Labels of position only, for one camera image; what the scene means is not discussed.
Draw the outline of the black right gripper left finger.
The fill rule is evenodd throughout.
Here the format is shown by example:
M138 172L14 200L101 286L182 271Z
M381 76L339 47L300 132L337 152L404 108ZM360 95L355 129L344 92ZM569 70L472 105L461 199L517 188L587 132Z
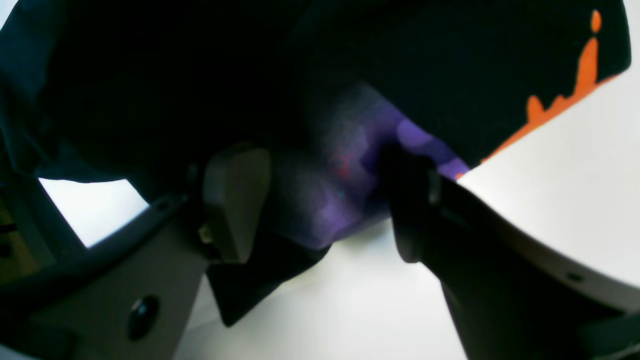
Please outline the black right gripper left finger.
M201 278L245 264L272 177L243 142L187 169L185 187L86 247L42 184L1 160L1 196L36 269L1 285L1 348L28 360L171 360Z

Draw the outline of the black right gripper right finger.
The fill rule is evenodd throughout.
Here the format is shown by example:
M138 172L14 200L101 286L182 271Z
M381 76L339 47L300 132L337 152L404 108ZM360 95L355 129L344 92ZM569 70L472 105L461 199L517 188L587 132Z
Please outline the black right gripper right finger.
M429 157L382 151L400 257L439 280L469 360L637 360L639 289L512 225Z

